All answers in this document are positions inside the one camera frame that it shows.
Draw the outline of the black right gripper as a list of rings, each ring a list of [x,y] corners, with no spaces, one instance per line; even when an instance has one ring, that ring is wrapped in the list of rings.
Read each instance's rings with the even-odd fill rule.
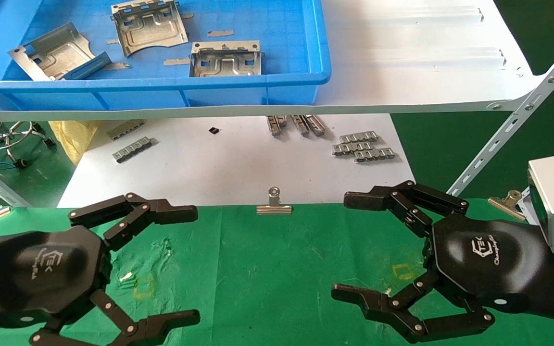
[[[394,297],[339,283],[330,292],[334,300],[358,305],[366,320],[391,326],[407,342],[483,333],[495,317],[481,305],[508,313],[554,313],[550,281],[544,277],[551,252],[534,225],[468,218],[468,202],[412,180],[374,186],[366,193],[348,191],[343,205],[350,210],[387,210],[418,237],[431,234],[431,267],[437,273],[422,274]],[[448,217],[432,227],[422,210]],[[435,287],[465,312],[424,320],[410,313],[409,308]]]

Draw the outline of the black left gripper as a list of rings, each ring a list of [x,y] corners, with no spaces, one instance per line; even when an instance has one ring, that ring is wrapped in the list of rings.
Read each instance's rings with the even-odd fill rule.
[[[120,330],[110,346],[160,346],[172,329],[200,322],[197,309],[133,321],[103,290],[112,269],[109,250],[120,250],[154,223],[197,221],[196,206],[172,206],[165,198],[128,193],[73,210],[68,218],[73,227],[63,232],[0,236],[0,324],[51,318],[29,338],[32,346],[91,346],[60,331],[95,305]],[[112,221],[117,223],[103,239],[90,230]]]

